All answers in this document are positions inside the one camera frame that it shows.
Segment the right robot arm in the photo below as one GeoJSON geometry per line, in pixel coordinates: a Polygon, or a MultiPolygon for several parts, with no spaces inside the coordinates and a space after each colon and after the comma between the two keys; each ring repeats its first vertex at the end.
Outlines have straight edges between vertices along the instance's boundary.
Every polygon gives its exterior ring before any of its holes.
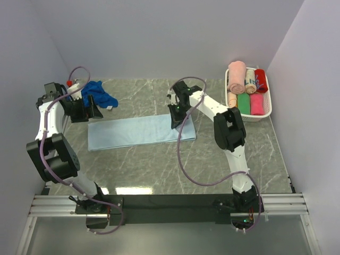
{"type": "Polygon", "coordinates": [[[255,180],[249,174],[245,158],[246,130],[241,113],[236,107],[222,105],[206,94],[206,88],[189,87],[184,79],[174,83],[167,93],[171,128],[182,137],[184,126],[194,110],[199,110],[214,125],[214,139],[225,153],[232,179],[233,198],[227,206],[232,212],[262,212],[262,198],[255,180]]]}

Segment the light blue towel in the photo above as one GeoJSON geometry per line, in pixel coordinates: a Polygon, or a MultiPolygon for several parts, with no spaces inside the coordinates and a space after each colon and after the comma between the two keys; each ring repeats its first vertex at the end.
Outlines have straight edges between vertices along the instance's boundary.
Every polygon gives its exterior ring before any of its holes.
{"type": "Polygon", "coordinates": [[[90,123],[88,150],[176,142],[179,130],[179,127],[171,128],[169,114],[90,123]]]}

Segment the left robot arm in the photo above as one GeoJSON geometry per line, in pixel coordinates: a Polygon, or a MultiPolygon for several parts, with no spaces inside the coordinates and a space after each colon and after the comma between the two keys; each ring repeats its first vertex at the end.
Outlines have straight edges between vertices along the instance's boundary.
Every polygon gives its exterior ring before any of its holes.
{"type": "Polygon", "coordinates": [[[107,209],[107,200],[101,188],[81,171],[79,159],[63,134],[66,116],[71,122],[87,122],[102,118],[93,96],[83,97],[79,83],[69,88],[51,82],[44,85],[45,94],[38,98],[39,130],[26,150],[40,177],[45,182],[60,183],[74,189],[76,205],[87,213],[99,214],[107,209]]]}

